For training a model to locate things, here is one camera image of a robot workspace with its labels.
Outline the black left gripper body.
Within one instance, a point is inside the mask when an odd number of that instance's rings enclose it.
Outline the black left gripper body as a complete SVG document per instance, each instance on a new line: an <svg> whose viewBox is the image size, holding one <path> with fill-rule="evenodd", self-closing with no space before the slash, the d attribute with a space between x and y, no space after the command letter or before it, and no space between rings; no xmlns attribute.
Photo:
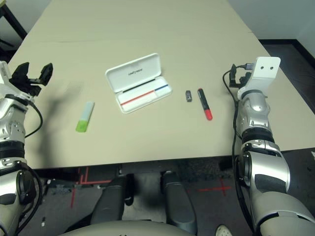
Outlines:
<svg viewBox="0 0 315 236"><path fill-rule="evenodd" d="M38 96L41 92L41 87L39 85L41 85L42 82L39 79L29 79L27 77L12 78L12 84L20 91L33 97Z"/></svg>

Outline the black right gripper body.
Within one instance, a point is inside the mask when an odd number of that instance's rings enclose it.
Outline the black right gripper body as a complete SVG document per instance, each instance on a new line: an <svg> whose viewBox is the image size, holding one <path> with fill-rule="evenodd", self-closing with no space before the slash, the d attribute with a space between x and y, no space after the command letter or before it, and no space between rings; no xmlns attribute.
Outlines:
<svg viewBox="0 0 315 236"><path fill-rule="evenodd" d="M230 88L242 88L246 85L249 80L249 72L245 73L245 76L240 77L239 83L236 82L236 72L238 68L242 68L248 70L248 65L243 64L236 66L235 64L232 65L231 70L229 72L229 87Z"/></svg>

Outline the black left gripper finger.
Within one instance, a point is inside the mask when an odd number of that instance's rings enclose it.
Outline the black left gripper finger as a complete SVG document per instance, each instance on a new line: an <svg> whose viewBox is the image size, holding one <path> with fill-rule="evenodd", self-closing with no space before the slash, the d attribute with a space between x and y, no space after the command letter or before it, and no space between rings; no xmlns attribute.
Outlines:
<svg viewBox="0 0 315 236"><path fill-rule="evenodd" d="M47 65L45 65L42 70L41 70L41 74L39 77L39 83L42 85L47 85L52 77L52 73L53 73L53 65L52 63L49 63Z"/></svg>
<svg viewBox="0 0 315 236"><path fill-rule="evenodd" d="M12 74L11 79L15 81L26 81L28 79L28 76L27 76L28 71L29 71L29 63L24 62L20 64L19 66L17 66L17 68Z"/></svg>

